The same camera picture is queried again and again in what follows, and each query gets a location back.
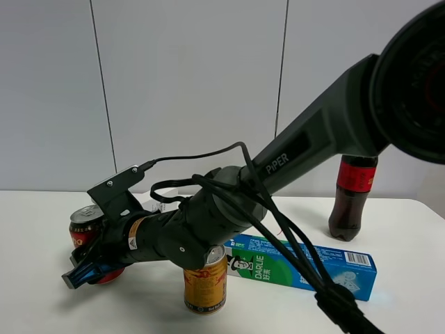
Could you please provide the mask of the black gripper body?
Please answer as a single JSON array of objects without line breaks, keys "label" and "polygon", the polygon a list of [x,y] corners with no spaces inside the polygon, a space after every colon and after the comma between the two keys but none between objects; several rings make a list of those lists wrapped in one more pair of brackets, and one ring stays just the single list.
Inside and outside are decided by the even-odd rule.
[{"label": "black gripper body", "polygon": [[161,228],[166,223],[166,213],[136,212],[116,221],[105,216],[100,264],[127,267],[139,262],[167,260],[159,246]]}]

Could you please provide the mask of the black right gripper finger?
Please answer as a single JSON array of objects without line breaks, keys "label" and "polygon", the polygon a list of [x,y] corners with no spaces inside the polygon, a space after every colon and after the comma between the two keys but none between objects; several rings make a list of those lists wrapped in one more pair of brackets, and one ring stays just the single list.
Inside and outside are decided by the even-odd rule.
[{"label": "black right gripper finger", "polygon": [[102,246],[102,241],[95,239],[75,248],[70,255],[72,265],[77,267],[79,264],[99,264],[103,260]]}]

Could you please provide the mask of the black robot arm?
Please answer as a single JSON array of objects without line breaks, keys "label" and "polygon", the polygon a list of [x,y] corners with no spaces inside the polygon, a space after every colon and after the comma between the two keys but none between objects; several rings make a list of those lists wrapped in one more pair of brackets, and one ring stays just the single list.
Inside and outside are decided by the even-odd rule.
[{"label": "black robot arm", "polygon": [[152,214],[130,193],[148,161],[89,190],[105,222],[98,237],[74,250],[71,289],[137,262],[169,260],[201,269],[212,251],[274,212],[271,196],[337,154],[376,157],[389,145],[417,159],[444,163],[444,3],[409,21],[380,55],[346,70],[243,167],[169,180],[198,185],[179,208]]}]

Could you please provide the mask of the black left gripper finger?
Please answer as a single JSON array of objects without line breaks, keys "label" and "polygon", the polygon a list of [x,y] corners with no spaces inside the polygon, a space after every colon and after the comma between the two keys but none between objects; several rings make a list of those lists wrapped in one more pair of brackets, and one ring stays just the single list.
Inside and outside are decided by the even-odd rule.
[{"label": "black left gripper finger", "polygon": [[73,270],[64,273],[62,279],[69,289],[77,289],[86,283],[95,284],[119,270],[120,265],[109,264],[103,261],[87,261],[79,263]]}]

